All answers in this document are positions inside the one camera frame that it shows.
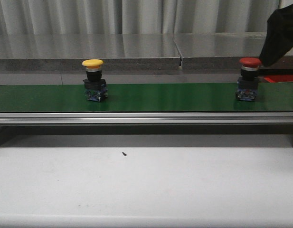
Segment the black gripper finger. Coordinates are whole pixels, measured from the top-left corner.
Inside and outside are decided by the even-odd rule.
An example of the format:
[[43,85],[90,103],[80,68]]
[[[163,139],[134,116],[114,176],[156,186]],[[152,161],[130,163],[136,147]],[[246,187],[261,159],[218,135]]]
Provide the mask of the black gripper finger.
[[267,33],[259,59],[269,67],[293,48],[293,4],[276,9],[267,20]]

